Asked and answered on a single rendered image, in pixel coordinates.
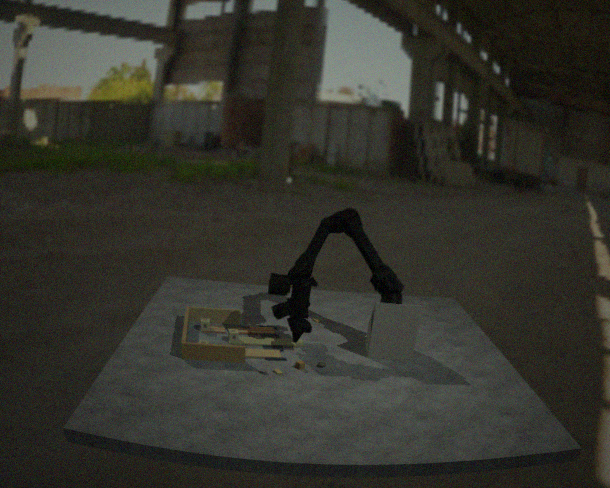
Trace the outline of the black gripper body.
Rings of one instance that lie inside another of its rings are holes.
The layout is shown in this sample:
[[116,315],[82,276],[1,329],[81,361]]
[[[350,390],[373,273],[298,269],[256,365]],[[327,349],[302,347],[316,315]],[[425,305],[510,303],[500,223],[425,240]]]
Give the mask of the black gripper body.
[[[290,330],[292,332],[303,332],[303,333],[311,333],[312,326],[308,319],[308,306],[310,306],[309,300],[296,300],[292,297],[290,298],[291,305],[294,306],[294,315],[290,319]],[[305,319],[304,319],[305,318]]]

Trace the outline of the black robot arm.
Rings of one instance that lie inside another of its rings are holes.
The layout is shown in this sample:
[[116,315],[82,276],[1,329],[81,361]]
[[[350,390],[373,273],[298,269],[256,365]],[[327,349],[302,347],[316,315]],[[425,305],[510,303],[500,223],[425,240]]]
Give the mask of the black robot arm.
[[[372,271],[373,276],[370,281],[375,291],[378,290],[382,297],[380,303],[402,304],[401,292],[404,285],[398,280],[396,273],[382,262],[362,229],[358,212],[353,208],[346,208],[321,220],[307,250],[296,260],[295,266],[288,271],[288,275],[271,273],[268,294],[287,296],[287,293],[290,293],[290,285],[293,285],[291,295],[293,299],[309,300],[311,286],[318,286],[314,277],[311,277],[316,257],[329,233],[342,232],[354,240]],[[290,314],[291,317],[294,315],[294,306],[291,305],[289,298],[285,302],[273,305],[271,309],[277,320]]]

